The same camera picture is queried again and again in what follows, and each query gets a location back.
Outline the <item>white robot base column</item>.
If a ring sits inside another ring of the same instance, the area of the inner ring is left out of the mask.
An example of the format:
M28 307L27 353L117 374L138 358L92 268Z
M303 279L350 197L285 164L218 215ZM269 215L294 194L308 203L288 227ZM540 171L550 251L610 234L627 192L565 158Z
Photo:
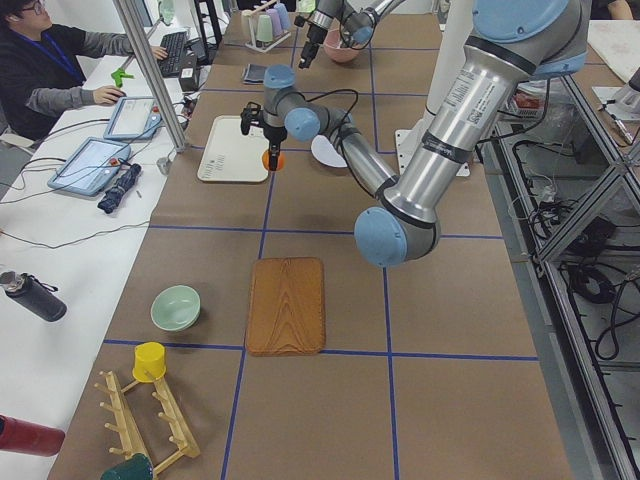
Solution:
M403 173L465 63L464 43L473 28L472 0L449 2L435 70L423 116L410 130L395 131L399 172Z

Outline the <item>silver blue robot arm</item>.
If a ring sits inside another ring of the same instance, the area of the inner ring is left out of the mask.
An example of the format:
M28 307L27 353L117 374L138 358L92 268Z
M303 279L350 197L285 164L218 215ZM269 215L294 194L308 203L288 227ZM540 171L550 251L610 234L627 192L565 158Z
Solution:
M402 0L374 1L356 10L349 1L317 1L309 14L294 19L298 28L308 27L298 67L311 67L335 21L341 43L349 49L361 49L370 43L381 21L402 3Z
M379 157L347 112L306 99L285 65L266 70L264 101L243 109L241 128L263 131L268 140L263 158L272 171L280 165L286 138L325 137L376 200L355 223L361 255L379 267L421 258L440 237L438 202L516 87L583 66L590 11L587 1L453 2L438 55L452 66L449 88L418 125L419 137L402 173Z

